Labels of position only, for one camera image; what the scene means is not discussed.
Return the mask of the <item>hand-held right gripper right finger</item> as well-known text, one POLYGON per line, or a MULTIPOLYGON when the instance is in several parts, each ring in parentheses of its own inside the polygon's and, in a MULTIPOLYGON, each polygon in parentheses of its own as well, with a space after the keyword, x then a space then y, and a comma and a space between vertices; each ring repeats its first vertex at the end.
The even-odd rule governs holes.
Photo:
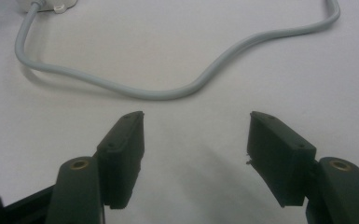
POLYGON ((359 167, 316 147, 272 115, 251 113, 250 164, 282 207, 306 205, 309 224, 359 224, 359 167))

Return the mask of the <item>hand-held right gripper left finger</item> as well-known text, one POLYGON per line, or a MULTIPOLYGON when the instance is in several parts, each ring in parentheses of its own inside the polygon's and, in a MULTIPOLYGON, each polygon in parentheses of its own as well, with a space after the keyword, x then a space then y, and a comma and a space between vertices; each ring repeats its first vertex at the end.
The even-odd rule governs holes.
POLYGON ((144 113, 122 116, 93 156, 61 165, 46 224, 104 224, 105 207, 128 205, 144 153, 144 113))

